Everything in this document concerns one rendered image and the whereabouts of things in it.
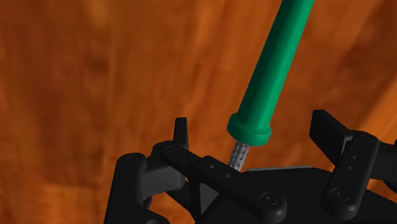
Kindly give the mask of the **green handled metal tool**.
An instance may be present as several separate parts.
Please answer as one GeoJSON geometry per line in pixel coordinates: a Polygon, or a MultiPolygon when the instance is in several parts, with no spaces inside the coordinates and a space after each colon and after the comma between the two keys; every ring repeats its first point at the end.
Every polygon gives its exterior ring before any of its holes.
{"type": "Polygon", "coordinates": [[[282,0],[236,113],[227,125],[236,140],[228,165],[242,169],[250,147],[268,143],[270,121],[314,0],[282,0]]]}

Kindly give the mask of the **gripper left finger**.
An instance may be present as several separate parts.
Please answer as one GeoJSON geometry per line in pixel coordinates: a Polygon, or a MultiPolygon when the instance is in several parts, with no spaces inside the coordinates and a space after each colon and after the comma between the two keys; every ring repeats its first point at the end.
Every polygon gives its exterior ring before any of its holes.
{"type": "Polygon", "coordinates": [[[104,224],[171,224],[150,210],[161,193],[195,224],[279,224],[286,217],[286,199],[259,178],[190,152],[186,118],[175,120],[173,139],[154,145],[150,156],[128,153],[116,161],[104,224]]]}

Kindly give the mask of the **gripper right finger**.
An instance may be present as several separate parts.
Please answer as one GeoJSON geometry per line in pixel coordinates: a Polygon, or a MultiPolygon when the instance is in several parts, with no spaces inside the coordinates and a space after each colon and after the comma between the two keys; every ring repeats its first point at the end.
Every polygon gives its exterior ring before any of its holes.
{"type": "Polygon", "coordinates": [[[348,129],[324,109],[312,112],[309,137],[335,166],[321,195],[328,214],[340,220],[357,216],[370,179],[397,194],[397,140],[384,143],[348,129]]]}

